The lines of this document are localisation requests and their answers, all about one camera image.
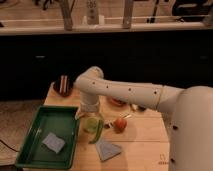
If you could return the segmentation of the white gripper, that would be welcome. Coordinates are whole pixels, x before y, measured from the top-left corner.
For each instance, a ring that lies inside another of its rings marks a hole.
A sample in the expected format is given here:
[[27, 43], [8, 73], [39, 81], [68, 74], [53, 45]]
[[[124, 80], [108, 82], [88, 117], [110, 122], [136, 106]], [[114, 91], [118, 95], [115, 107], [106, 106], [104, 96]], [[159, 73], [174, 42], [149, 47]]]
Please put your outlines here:
[[85, 104], [81, 103], [80, 108], [77, 110], [75, 114], [75, 119], [79, 119], [81, 117], [95, 117], [99, 119], [103, 119], [102, 114], [100, 113], [100, 103], [96, 104]]

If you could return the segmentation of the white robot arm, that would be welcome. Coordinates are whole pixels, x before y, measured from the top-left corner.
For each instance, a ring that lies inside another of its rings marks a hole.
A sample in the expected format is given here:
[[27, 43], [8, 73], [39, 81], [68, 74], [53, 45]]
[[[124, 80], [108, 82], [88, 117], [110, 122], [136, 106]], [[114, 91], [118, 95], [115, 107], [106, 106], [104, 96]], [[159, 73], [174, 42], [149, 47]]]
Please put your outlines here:
[[110, 81], [92, 66], [75, 82], [82, 113], [99, 109], [106, 96], [172, 116], [168, 171], [213, 171], [213, 87], [177, 88]]

